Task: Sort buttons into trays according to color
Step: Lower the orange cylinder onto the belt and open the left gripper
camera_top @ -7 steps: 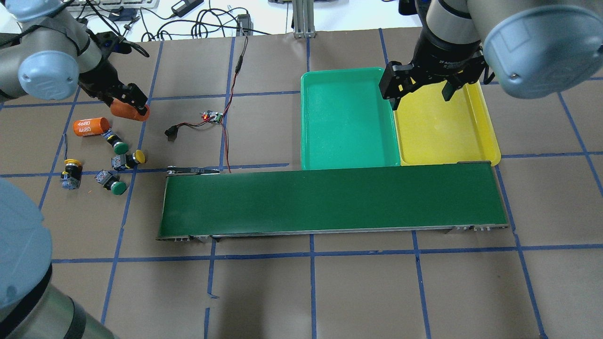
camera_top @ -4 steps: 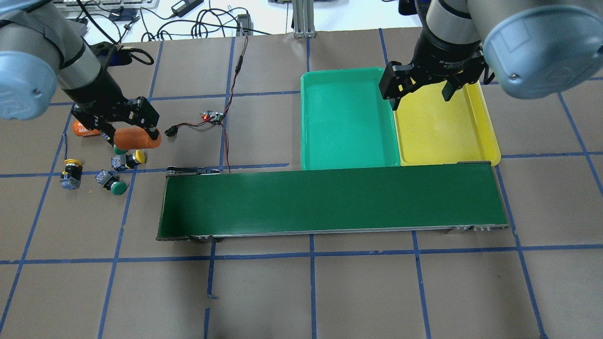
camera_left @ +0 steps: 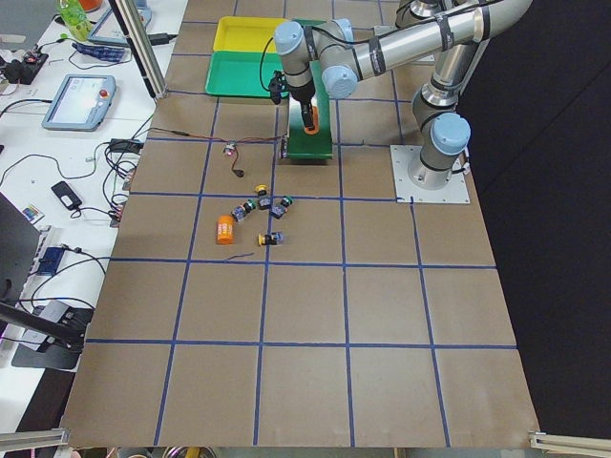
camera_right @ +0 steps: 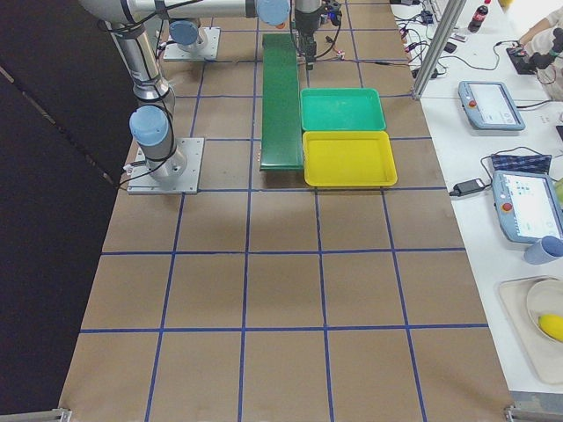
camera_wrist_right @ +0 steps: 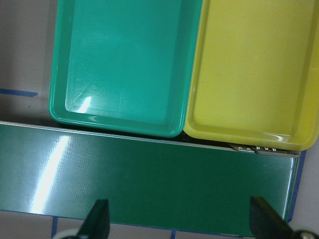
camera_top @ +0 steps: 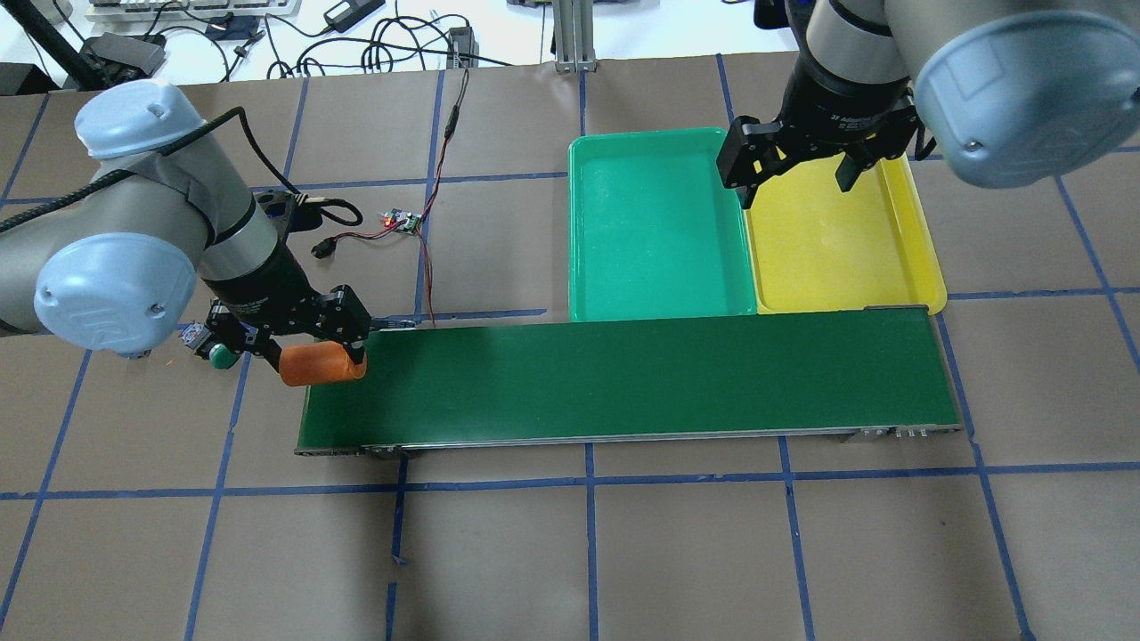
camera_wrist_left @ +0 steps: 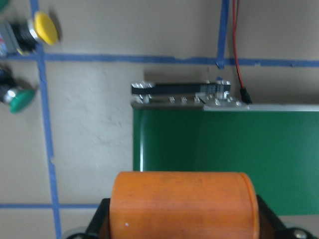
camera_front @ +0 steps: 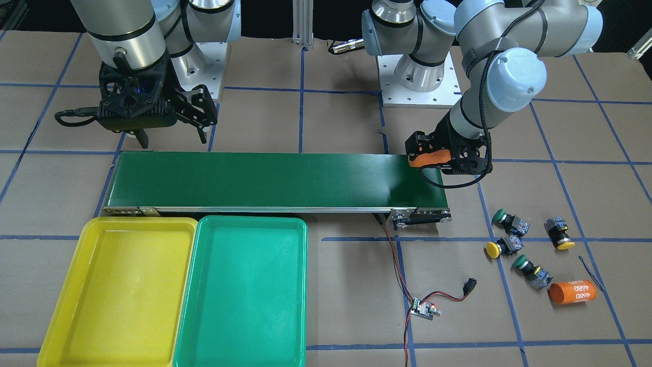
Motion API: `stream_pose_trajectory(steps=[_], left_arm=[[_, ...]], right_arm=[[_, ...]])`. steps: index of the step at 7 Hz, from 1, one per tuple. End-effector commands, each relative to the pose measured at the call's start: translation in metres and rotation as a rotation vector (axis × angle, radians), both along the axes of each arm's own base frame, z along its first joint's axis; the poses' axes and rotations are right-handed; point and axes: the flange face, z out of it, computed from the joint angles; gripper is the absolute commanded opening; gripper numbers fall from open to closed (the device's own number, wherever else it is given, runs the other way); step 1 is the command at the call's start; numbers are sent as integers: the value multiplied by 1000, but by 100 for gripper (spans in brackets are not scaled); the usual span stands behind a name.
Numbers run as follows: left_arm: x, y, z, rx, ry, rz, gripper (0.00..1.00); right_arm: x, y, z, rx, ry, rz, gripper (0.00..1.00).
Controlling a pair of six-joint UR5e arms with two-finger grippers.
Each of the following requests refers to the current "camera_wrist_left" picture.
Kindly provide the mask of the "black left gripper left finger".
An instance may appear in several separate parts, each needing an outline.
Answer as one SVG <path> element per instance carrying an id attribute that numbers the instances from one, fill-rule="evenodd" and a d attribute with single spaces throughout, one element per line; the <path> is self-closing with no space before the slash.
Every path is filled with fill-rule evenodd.
<path id="1" fill-rule="evenodd" d="M 87 227 L 85 239 L 110 239 L 110 198 L 103 199 Z"/>

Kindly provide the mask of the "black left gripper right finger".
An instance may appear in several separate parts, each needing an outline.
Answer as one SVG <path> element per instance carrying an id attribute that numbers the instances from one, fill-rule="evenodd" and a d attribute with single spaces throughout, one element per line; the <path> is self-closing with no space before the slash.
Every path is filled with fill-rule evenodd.
<path id="1" fill-rule="evenodd" d="M 260 222 L 260 239 L 289 239 L 288 228 L 270 209 L 260 195 L 257 195 L 259 222 Z"/>

